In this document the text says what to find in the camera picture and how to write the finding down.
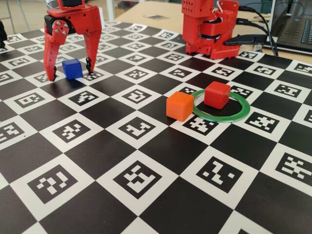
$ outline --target orange cube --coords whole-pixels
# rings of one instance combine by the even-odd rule
[[[194,97],[182,92],[175,92],[167,98],[166,115],[184,121],[193,112]]]

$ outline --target blue cube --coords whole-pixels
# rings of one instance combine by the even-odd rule
[[[62,65],[68,80],[82,77],[82,67],[78,59],[62,61]]]

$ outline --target red cube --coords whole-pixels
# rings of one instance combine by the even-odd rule
[[[227,84],[212,82],[205,89],[205,105],[222,109],[229,102],[230,90],[231,87]]]

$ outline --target laptop keyboard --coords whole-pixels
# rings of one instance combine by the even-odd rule
[[[312,20],[310,19],[306,19],[301,37],[301,43],[312,45]]]

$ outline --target cable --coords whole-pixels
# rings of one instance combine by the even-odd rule
[[[268,25],[267,21],[265,20],[265,18],[259,12],[257,12],[255,9],[253,9],[251,7],[248,7],[248,6],[240,6],[239,7],[239,11],[253,12],[253,13],[256,13],[257,15],[259,15],[261,17],[261,19],[265,22],[265,24],[267,26],[267,29],[268,29],[268,37],[269,37],[269,41],[270,41],[270,45],[271,45],[271,49],[273,51],[273,54],[275,56],[278,56],[278,50],[277,50],[276,43],[275,43],[275,41],[274,41],[274,39],[272,37],[269,25]]]

